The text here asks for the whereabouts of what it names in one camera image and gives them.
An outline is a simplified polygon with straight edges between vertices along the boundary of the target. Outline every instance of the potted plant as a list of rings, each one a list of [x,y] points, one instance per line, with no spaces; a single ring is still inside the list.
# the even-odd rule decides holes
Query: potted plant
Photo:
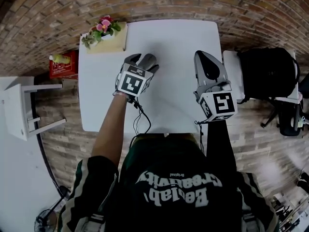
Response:
[[[82,38],[82,43],[90,49],[102,40],[114,37],[114,30],[120,31],[121,27],[109,15],[100,18],[99,22]]]

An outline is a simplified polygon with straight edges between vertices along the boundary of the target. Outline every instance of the wooden floor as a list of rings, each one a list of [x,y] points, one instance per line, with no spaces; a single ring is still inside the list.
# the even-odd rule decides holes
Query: wooden floor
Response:
[[[61,82],[62,89],[36,94],[36,109],[41,117],[40,126],[64,117],[67,119],[64,125],[42,133],[42,141],[57,181],[70,187],[77,163],[89,157],[97,133],[82,128],[78,81],[48,81]],[[272,110],[266,102],[250,100],[238,109],[238,114],[227,121],[238,170],[255,173],[265,196],[283,192],[292,198],[294,195],[296,202],[304,198],[304,191],[295,187],[295,181],[301,170],[309,171],[308,131],[297,137],[284,137],[279,134],[276,121],[266,129],[261,128],[261,121],[265,122]],[[125,134],[121,164],[132,137]]]

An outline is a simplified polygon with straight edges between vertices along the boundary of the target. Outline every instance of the flower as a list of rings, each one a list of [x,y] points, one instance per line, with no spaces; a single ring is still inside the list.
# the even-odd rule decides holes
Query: flower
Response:
[[[106,33],[106,31],[107,31],[107,29],[108,29],[108,26],[109,26],[111,23],[110,23],[109,20],[103,20],[101,23],[102,23],[102,25],[103,25],[103,26],[102,26],[103,32]]]
[[[100,18],[100,21],[101,21],[101,22],[104,21],[104,20],[108,20],[109,22],[112,22],[112,21],[113,21],[113,19],[111,18],[110,15],[106,15],[106,16]]]
[[[98,31],[103,30],[103,26],[102,26],[101,23],[98,23],[97,26],[96,26],[96,28],[97,28]]]

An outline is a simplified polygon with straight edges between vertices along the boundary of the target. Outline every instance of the yellow object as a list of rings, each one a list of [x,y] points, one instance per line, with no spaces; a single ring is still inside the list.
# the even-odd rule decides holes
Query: yellow object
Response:
[[[90,46],[87,53],[102,53],[102,52],[123,52],[126,48],[127,24],[119,22],[121,27],[120,32],[114,30],[115,37],[110,40],[102,40],[96,46]]]
[[[49,59],[55,63],[63,63],[69,64],[71,62],[71,58],[68,56],[63,56],[60,54],[50,55]]]

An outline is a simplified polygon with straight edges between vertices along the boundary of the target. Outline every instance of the forearm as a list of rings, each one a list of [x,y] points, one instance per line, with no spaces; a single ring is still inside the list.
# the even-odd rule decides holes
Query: forearm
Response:
[[[126,97],[116,95],[104,118],[91,156],[104,156],[117,167],[124,139]]]

